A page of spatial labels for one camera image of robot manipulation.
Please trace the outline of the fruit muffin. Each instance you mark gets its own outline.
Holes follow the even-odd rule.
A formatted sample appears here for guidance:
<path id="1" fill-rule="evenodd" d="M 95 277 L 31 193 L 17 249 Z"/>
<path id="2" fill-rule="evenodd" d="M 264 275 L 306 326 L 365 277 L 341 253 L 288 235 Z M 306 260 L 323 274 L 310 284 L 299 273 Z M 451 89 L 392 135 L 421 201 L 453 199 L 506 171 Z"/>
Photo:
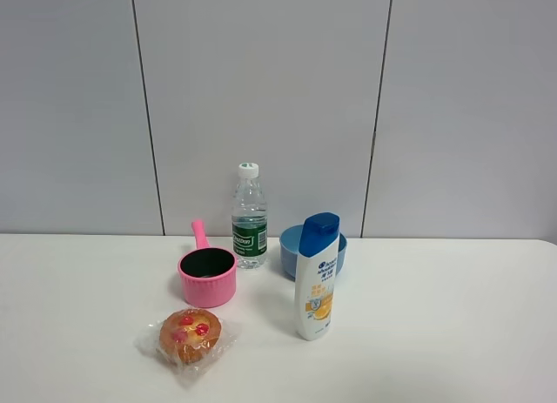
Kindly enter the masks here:
<path id="1" fill-rule="evenodd" d="M 239 334 L 238 324 L 206 309 L 186 307 L 147 326 L 134 346 L 179 378 L 196 379 L 234 346 Z"/>

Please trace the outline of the clear water bottle green label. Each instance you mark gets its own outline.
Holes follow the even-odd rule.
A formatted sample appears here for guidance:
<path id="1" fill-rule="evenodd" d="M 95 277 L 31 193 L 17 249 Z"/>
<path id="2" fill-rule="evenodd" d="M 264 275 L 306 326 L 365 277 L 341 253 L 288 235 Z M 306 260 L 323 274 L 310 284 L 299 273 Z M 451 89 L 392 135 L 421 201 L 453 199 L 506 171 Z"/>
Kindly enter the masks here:
<path id="1" fill-rule="evenodd" d="M 267 261 L 267 203 L 253 162 L 238 166 L 232 200 L 232 244 L 238 267 L 255 269 Z"/>

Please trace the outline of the blue plastic bowl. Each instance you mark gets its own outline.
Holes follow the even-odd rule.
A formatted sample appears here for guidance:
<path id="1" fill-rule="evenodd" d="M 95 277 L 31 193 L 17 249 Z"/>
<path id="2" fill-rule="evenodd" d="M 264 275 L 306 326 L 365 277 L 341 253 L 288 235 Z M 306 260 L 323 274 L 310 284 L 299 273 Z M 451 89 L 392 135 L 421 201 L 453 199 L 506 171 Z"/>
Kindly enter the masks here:
<path id="1" fill-rule="evenodd" d="M 303 230 L 302 225 L 292 226 L 280 235 L 280 260 L 285 273 L 295 279 L 297 257 L 299 252 L 299 241 Z M 338 264 L 336 266 L 336 274 L 342 270 L 347 247 L 347 239 L 343 234 L 339 235 L 339 251 Z"/>

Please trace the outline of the white blue shampoo bottle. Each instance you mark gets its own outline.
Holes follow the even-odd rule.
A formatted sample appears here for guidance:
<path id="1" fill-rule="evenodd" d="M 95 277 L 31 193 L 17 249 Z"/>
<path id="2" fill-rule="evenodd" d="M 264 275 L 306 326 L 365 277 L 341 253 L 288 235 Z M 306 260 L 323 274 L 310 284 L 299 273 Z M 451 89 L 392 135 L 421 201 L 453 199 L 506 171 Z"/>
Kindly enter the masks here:
<path id="1" fill-rule="evenodd" d="M 297 334 L 313 341 L 331 323 L 339 252 L 338 215 L 321 212 L 305 220 L 295 273 L 295 326 Z"/>

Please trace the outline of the pink toy saucepan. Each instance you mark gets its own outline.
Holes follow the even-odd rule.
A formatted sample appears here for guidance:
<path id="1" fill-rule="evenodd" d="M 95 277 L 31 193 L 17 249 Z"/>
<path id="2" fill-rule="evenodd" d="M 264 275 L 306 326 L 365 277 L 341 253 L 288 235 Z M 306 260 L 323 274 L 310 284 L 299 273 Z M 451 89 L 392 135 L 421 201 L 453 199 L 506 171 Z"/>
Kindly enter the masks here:
<path id="1" fill-rule="evenodd" d="M 178 262 L 184 300 L 188 305 L 214 308 L 229 302 L 237 287 L 237 258 L 223 248 L 211 246 L 202 220 L 191 223 L 196 248 Z"/>

